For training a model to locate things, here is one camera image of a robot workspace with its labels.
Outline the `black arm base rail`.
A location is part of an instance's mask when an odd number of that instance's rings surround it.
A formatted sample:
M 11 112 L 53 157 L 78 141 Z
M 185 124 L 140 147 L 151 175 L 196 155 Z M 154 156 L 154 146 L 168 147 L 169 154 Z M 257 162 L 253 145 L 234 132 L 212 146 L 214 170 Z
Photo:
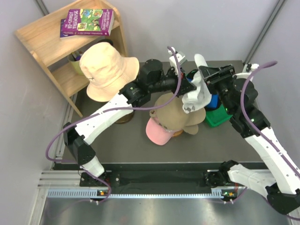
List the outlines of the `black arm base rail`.
M 87 173 L 81 174 L 81 187 L 105 187 L 113 194 L 166 195 L 208 194 L 211 188 L 232 187 L 221 180 L 219 163 L 118 163 L 104 164 L 102 183 Z

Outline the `pink baseball cap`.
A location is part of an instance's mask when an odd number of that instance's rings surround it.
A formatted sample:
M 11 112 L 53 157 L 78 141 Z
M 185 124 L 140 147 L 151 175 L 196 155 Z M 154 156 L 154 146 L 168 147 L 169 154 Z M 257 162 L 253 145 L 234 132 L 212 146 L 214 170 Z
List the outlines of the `pink baseball cap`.
M 156 118 L 150 118 L 146 125 L 147 137 L 156 145 L 165 145 L 175 134 L 175 131 L 167 130 L 159 125 Z

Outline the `tan baseball cap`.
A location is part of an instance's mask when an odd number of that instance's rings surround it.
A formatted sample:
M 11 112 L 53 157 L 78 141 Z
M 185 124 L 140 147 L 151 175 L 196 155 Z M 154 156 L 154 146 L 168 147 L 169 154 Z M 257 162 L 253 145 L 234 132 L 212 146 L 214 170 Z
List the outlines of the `tan baseball cap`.
M 188 133 L 190 135 L 196 135 L 199 131 L 199 127 L 197 124 L 191 125 L 191 126 L 185 126 L 182 129 L 185 133 Z

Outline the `white cap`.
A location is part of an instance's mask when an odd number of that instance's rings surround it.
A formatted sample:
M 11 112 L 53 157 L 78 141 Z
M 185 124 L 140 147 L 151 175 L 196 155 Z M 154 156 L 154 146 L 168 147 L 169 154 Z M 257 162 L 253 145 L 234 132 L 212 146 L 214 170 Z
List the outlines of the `white cap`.
M 204 81 L 203 75 L 200 72 L 199 67 L 207 67 L 207 62 L 201 54 L 194 55 L 194 61 L 198 68 L 191 83 L 196 86 L 196 90 L 186 93 L 182 97 L 182 109 L 185 113 L 192 113 L 204 108 L 211 102 L 212 95 Z

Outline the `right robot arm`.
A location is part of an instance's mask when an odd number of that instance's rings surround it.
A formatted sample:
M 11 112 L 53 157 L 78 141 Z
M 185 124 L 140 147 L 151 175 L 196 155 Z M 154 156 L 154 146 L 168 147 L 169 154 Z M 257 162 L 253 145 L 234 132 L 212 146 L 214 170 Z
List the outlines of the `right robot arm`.
M 229 122 L 241 137 L 258 153 L 269 172 L 262 173 L 244 167 L 233 160 L 223 162 L 216 172 L 207 172 L 207 185 L 241 184 L 264 197 L 280 214 L 287 215 L 300 206 L 300 169 L 279 143 L 270 122 L 254 105 L 258 96 L 251 79 L 260 70 L 272 67 L 276 61 L 259 66 L 247 78 L 234 73 L 233 65 L 200 66 L 199 72 L 212 94 L 231 116 Z

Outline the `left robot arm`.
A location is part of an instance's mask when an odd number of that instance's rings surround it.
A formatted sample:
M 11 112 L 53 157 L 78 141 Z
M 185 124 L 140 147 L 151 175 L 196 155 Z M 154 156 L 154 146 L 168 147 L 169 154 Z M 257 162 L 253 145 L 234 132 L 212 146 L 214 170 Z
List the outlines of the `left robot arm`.
M 104 167 L 98 160 L 91 143 L 113 123 L 135 110 L 144 111 L 153 93 L 171 91 L 174 97 L 196 90 L 196 86 L 179 64 L 171 63 L 165 73 L 162 62 L 148 60 L 140 67 L 137 78 L 126 84 L 109 102 L 99 108 L 86 121 L 71 125 L 63 132 L 64 143 L 76 163 L 90 173 L 96 186 L 106 182 Z

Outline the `cream bucket hat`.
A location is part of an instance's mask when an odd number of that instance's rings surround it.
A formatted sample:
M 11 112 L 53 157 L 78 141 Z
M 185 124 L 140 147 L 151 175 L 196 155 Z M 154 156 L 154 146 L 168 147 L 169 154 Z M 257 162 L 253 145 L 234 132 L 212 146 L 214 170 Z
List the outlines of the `cream bucket hat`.
M 136 57 L 123 57 L 108 42 L 90 47 L 79 66 L 89 80 L 87 95 L 94 101 L 110 101 L 126 84 L 136 79 L 140 64 Z

